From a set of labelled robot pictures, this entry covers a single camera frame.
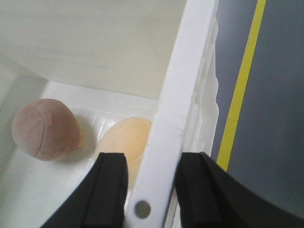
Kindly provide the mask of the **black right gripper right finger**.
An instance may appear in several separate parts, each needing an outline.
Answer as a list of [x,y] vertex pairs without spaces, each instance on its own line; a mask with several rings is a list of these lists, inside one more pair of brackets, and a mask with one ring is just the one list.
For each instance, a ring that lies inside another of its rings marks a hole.
[[302,228],[304,220],[254,194],[206,153],[184,152],[175,188],[183,228]]

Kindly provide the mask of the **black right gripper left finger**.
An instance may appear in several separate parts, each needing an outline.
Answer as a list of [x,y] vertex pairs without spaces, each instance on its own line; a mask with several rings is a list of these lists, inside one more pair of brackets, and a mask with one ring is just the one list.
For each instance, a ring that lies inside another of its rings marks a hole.
[[44,228],[121,228],[128,190],[123,153],[100,153],[93,167]]

